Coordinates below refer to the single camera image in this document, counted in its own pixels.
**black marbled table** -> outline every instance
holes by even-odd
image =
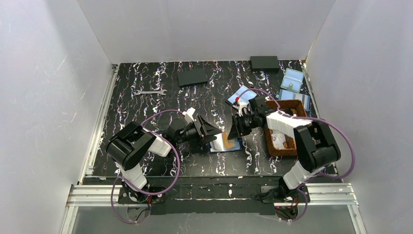
[[[147,117],[165,110],[185,111],[194,107],[197,113],[214,122],[224,131],[231,127],[231,115],[236,110],[225,100],[241,85],[266,90],[274,97],[286,68],[301,71],[298,60],[280,61],[277,73],[251,72],[249,61],[162,62],[122,63],[115,82],[101,143],[94,163],[93,176],[116,176],[117,168],[104,152],[110,137],[130,121],[142,122]],[[209,78],[207,84],[180,88],[177,74],[181,71],[204,68]],[[166,89],[168,94],[135,95],[136,90]],[[307,84],[301,88],[308,94]],[[313,103],[308,116],[315,117]],[[178,114],[165,113],[148,122],[146,127],[154,131],[166,130]],[[180,145],[181,176],[281,176],[294,165],[297,157],[270,157],[262,129],[253,130],[244,137],[245,149],[238,152],[209,154],[207,148]],[[148,154],[141,161],[147,176],[174,176],[176,159]]]

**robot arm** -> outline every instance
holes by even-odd
[[[139,189],[147,183],[139,165],[145,153],[149,151],[166,157],[170,150],[169,144],[135,122],[127,124],[115,134],[106,148],[106,152],[114,159],[122,176]]]
[[[168,127],[164,137],[177,145],[190,140],[206,144],[216,139],[214,135],[222,131],[206,122],[201,116],[193,117],[195,109],[190,108],[184,112],[184,120],[176,119]],[[139,161],[146,152],[152,152],[161,157],[166,157],[171,146],[159,136],[144,129],[140,124],[131,122],[116,133],[106,147],[107,154],[115,161],[122,172],[122,176],[142,189],[147,180],[142,173]]]
[[[328,125],[292,118],[282,111],[271,110],[263,96],[249,100],[252,113],[232,117],[228,139],[246,136],[253,128],[268,126],[296,141],[298,161],[279,181],[277,195],[287,196],[292,190],[326,166],[340,159],[340,150]]]

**wrench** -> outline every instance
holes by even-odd
[[[159,91],[140,91],[140,90],[136,90],[135,95],[139,95],[139,94],[160,94],[160,95],[166,95],[167,90],[166,89],[162,89]]]

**black rectangular box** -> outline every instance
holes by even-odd
[[[208,77],[204,69],[195,69],[191,71],[178,72],[179,86],[188,86],[192,84],[206,83]]]
[[[277,72],[280,69],[277,56],[251,56],[251,70],[253,72]]]

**white backdrop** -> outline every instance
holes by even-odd
[[[1,1],[0,233],[59,233],[111,67],[76,0]]]
[[[413,230],[412,12],[411,0],[337,0],[307,60],[320,115],[355,146],[345,180],[368,233]]]
[[[335,0],[78,0],[112,63],[305,59]]]

